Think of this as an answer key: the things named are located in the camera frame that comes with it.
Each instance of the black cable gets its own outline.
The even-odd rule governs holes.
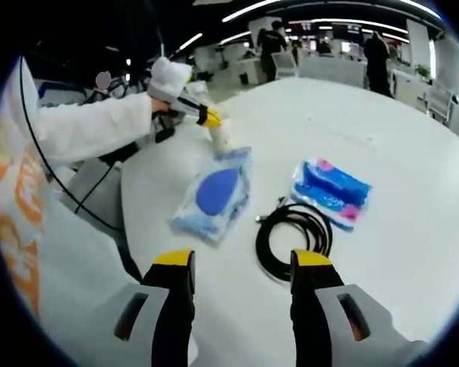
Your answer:
[[[112,170],[113,167],[114,167],[114,165],[110,166],[107,169],[107,172],[105,172],[104,175],[100,178],[100,180],[98,180],[97,183],[95,185],[93,185],[93,187],[90,189],[90,191],[88,193],[86,193],[85,197],[82,199],[82,201],[80,201],[80,203],[76,207],[76,209],[74,211],[75,214],[77,214],[78,210],[80,210],[80,208],[83,207],[83,203],[85,203],[85,200],[87,200],[89,198],[90,194],[100,185],[100,183],[104,180],[104,178],[107,177],[107,175],[109,174],[110,170]]]
[[[302,207],[307,212],[292,210],[291,208]],[[281,206],[272,212],[267,218],[261,221],[260,230],[256,238],[256,254],[262,267],[271,275],[282,281],[290,281],[291,265],[280,261],[272,254],[270,249],[270,233],[275,225],[286,222],[297,226],[302,230],[306,238],[306,249],[311,247],[310,237],[314,237],[314,252],[320,253],[326,257],[329,256],[331,243],[333,241],[333,232],[330,221],[315,207],[299,203]]]
[[[124,85],[124,93],[122,94],[122,97],[121,98],[124,98],[126,96],[126,94],[128,93],[128,88],[129,88],[129,84],[126,83]]]
[[[56,180],[56,182],[58,182],[58,184],[60,185],[60,187],[63,189],[63,191],[78,205],[80,206],[83,210],[85,210],[87,213],[89,213],[93,218],[95,218],[96,220],[98,220],[99,222],[101,222],[104,226],[106,226],[107,228],[110,228],[110,229],[113,229],[115,231],[119,231],[119,232],[124,232],[122,229],[119,229],[119,228],[116,228],[114,226],[111,226],[110,224],[108,224],[107,222],[105,222],[104,220],[100,219],[97,215],[95,215],[94,213],[92,213],[90,210],[88,210],[85,206],[83,206],[81,204],[80,201],[78,201],[78,199],[63,185],[63,183],[60,181],[60,179],[57,177],[57,175],[54,173],[53,171],[53,168],[51,168],[51,166],[49,165],[49,163],[47,162],[47,159],[46,157],[44,156],[44,153],[43,151],[41,150],[41,147],[39,146],[39,143],[37,142],[37,139],[36,139],[36,135],[34,134],[34,130],[32,129],[32,125],[31,125],[31,121],[29,120],[29,115],[28,115],[28,112],[27,112],[27,109],[26,109],[26,106],[25,106],[25,100],[24,100],[24,81],[23,81],[23,76],[22,76],[22,64],[23,64],[23,61],[24,61],[24,57],[23,56],[20,56],[21,58],[21,62],[20,62],[20,65],[19,65],[19,73],[20,73],[20,86],[21,86],[21,99],[22,99],[22,108],[24,110],[24,117],[25,117],[25,121],[27,122],[28,124],[28,127],[29,127],[29,132],[31,133],[31,136],[32,136],[32,140],[34,141],[34,145],[36,146],[36,149],[37,149],[37,152],[39,153],[39,155],[41,156],[43,162],[44,162],[44,165],[46,166],[46,168],[49,170],[49,172],[51,173],[51,176],[53,176],[53,178]]]

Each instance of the pink and blue package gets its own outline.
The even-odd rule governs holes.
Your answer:
[[[371,189],[328,161],[315,158],[296,168],[290,197],[317,207],[335,226],[352,231]]]

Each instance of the white table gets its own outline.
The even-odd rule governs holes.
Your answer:
[[[254,218],[275,208],[295,166],[322,157],[370,183],[352,233],[334,229],[330,258],[347,284],[388,308],[399,332],[432,341],[459,304],[459,138],[408,106],[366,90],[287,78],[224,102],[234,139],[253,148],[249,206],[219,245],[168,226],[187,185],[210,159],[208,134],[182,125],[123,165],[122,205],[142,272],[176,248],[196,256],[196,366],[295,362],[287,284],[257,265]],[[271,240],[287,259],[304,246],[286,226]]]

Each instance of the white partition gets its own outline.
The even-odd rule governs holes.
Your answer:
[[[240,60],[235,63],[235,78],[239,75],[246,73],[248,76],[248,83],[251,86],[258,86],[265,82],[265,74],[262,70],[260,59],[252,58]]]
[[[435,41],[436,79],[459,96],[459,42],[447,34]]]
[[[299,65],[299,76],[364,87],[366,65],[336,57],[309,56]]]
[[[428,39],[428,29],[423,24],[419,24],[411,19],[406,20],[408,28],[408,38],[410,40],[410,50],[412,66],[430,66],[430,44]]]

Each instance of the blue packaged item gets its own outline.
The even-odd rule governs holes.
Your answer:
[[[250,153],[249,147],[216,153],[189,185],[172,225],[220,241],[248,203]]]
[[[337,227],[352,231],[364,210],[370,185],[316,158],[295,170],[291,199],[316,206]]]

